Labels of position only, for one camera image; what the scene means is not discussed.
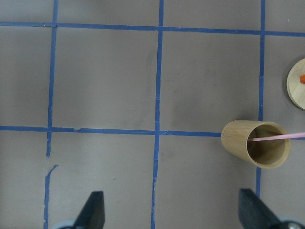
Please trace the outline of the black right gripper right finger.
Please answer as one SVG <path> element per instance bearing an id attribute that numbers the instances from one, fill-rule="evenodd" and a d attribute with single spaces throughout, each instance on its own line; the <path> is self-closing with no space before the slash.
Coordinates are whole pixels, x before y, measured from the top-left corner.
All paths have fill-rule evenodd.
<path id="1" fill-rule="evenodd" d="M 248 188 L 239 190 L 238 218 L 244 229 L 283 229 L 279 218 Z"/>

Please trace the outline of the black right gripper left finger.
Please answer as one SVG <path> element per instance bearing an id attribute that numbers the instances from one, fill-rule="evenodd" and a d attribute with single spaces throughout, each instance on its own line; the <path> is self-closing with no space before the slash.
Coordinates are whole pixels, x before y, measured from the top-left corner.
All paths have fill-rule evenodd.
<path id="1" fill-rule="evenodd" d="M 74 229 L 102 229 L 105 224 L 105 208 L 103 191 L 90 194 L 85 205 L 76 218 Z"/>

